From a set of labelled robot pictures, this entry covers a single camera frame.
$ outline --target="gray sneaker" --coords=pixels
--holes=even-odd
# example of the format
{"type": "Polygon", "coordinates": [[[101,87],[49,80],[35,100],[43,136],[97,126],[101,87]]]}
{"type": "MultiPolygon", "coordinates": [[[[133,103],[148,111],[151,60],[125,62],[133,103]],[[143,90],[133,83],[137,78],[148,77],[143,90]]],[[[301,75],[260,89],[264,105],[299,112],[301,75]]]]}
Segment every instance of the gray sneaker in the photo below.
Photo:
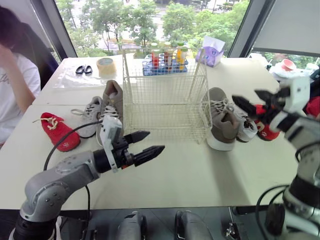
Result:
{"type": "MultiPolygon", "coordinates": [[[[102,96],[102,108],[99,116],[99,120],[103,120],[105,115],[119,118],[123,123],[123,91],[122,88],[115,80],[109,80],[106,83],[105,90],[102,96]]],[[[102,125],[98,124],[96,128],[96,139],[98,144],[102,146],[100,139],[100,130],[102,125]]]]}
{"type": "Polygon", "coordinates": [[[233,114],[225,92],[219,87],[209,90],[212,129],[206,138],[208,145],[216,150],[231,151],[235,146],[239,122],[233,114]]]}
{"type": "MultiPolygon", "coordinates": [[[[98,115],[101,112],[102,99],[99,96],[94,96],[92,101],[85,106],[84,111],[80,109],[72,109],[71,113],[81,116],[79,126],[98,121],[98,115]]],[[[80,137],[87,139],[95,135],[97,130],[97,124],[85,126],[80,128],[77,133],[80,137]]]]}

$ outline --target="tissue box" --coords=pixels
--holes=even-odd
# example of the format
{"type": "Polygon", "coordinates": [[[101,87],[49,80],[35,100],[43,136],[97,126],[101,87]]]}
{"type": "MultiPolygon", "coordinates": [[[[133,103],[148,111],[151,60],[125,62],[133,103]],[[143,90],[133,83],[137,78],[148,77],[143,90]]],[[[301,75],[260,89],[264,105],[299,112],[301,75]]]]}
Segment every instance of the tissue box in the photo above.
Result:
{"type": "MultiPolygon", "coordinates": [[[[201,61],[201,63],[205,63],[206,61],[206,65],[210,66],[210,67],[214,67],[215,65],[217,65],[220,62],[220,59],[222,58],[222,56],[224,55],[225,51],[217,51],[217,49],[215,49],[212,46],[204,46],[204,57],[201,61]]],[[[200,54],[201,54],[201,49],[198,51],[198,53],[195,56],[195,60],[198,62],[199,58],[200,58],[200,54]]]]}
{"type": "MultiPolygon", "coordinates": [[[[202,44],[202,48],[204,49],[204,57],[201,62],[204,64],[206,61],[206,64],[210,67],[214,67],[215,65],[217,65],[220,62],[222,56],[224,55],[224,45],[224,41],[210,36],[204,36],[202,44]]],[[[199,61],[200,55],[201,49],[195,56],[196,61],[199,61]]]]}

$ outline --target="person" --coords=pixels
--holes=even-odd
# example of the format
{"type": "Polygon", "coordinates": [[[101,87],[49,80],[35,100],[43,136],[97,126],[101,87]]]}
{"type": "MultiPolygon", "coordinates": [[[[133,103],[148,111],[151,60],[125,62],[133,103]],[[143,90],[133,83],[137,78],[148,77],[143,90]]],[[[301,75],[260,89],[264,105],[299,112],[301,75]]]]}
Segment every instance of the person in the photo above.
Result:
{"type": "Polygon", "coordinates": [[[36,65],[12,52],[23,36],[21,24],[12,11],[0,6],[0,148],[40,92],[36,65]]]}

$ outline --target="blue rack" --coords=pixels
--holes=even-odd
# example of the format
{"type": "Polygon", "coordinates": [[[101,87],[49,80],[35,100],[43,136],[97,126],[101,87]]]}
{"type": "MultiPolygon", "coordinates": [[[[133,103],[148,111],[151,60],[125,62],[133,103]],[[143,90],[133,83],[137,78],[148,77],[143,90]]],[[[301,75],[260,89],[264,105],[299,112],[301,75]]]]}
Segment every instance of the blue rack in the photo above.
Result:
{"type": "Polygon", "coordinates": [[[159,61],[159,67],[154,67],[152,61],[143,61],[143,75],[144,76],[155,76],[155,75],[165,75],[165,74],[175,74],[175,73],[186,73],[188,61],[184,60],[184,64],[177,63],[176,59],[172,60],[171,69],[165,64],[163,60],[159,61]]]}

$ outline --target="shoelace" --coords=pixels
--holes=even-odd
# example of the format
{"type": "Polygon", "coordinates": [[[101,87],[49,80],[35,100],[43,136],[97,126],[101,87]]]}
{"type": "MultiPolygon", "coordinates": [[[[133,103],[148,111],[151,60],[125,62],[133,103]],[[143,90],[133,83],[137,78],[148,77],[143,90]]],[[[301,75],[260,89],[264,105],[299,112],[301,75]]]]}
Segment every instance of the shoelace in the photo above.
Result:
{"type": "Polygon", "coordinates": [[[46,126],[49,130],[54,130],[57,128],[57,125],[59,123],[59,121],[55,118],[55,117],[49,117],[49,118],[39,118],[35,121],[33,121],[32,123],[35,123],[37,121],[41,121],[41,120],[46,120],[49,122],[49,124],[51,124],[52,126],[46,126]]]}
{"type": "Polygon", "coordinates": [[[91,117],[93,108],[94,108],[94,106],[92,106],[92,105],[86,107],[84,111],[77,109],[77,108],[74,108],[74,109],[71,109],[71,113],[74,115],[78,115],[78,116],[91,117]]]}
{"type": "Polygon", "coordinates": [[[228,98],[225,98],[221,101],[210,100],[210,106],[214,107],[219,113],[222,113],[226,110],[231,112],[234,111],[234,107],[232,106],[232,103],[229,102],[228,98]]]}
{"type": "MultiPolygon", "coordinates": [[[[107,106],[104,107],[103,113],[100,114],[99,121],[103,121],[105,115],[119,118],[117,109],[115,107],[111,106],[111,105],[107,105],[107,106]]],[[[96,141],[100,145],[100,147],[103,147],[103,145],[100,144],[100,142],[98,140],[98,138],[99,138],[98,135],[100,135],[100,133],[96,132],[96,134],[95,134],[96,141]]]]}
{"type": "Polygon", "coordinates": [[[111,105],[105,106],[105,108],[103,110],[103,113],[100,114],[99,121],[103,120],[105,115],[119,118],[117,109],[114,106],[111,106],[111,105]]]}
{"type": "Polygon", "coordinates": [[[248,128],[251,128],[252,130],[254,129],[254,126],[251,124],[251,118],[250,117],[248,117],[248,116],[246,116],[246,115],[244,115],[244,116],[242,116],[242,118],[244,118],[245,119],[245,122],[244,122],[244,127],[246,128],[246,129],[248,129],[248,128]]]}

